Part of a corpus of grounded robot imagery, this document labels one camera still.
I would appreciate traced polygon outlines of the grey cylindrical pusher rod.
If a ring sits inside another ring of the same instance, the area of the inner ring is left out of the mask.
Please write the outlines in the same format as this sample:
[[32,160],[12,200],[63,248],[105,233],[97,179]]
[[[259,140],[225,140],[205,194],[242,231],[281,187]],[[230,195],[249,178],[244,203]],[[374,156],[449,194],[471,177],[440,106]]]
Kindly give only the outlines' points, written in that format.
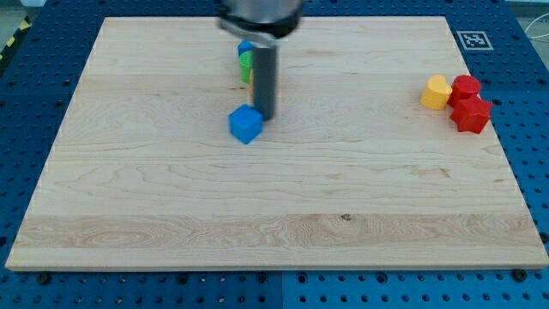
[[277,49],[253,46],[253,105],[264,121],[275,115],[277,86]]

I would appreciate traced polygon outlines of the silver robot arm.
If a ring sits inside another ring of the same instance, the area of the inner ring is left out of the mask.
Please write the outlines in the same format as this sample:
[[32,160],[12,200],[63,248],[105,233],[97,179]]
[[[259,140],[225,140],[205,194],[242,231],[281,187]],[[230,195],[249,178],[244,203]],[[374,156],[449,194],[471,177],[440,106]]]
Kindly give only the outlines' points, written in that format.
[[299,26],[303,0],[225,0],[218,26],[252,44],[252,103],[269,121],[275,116],[279,83],[279,44]]

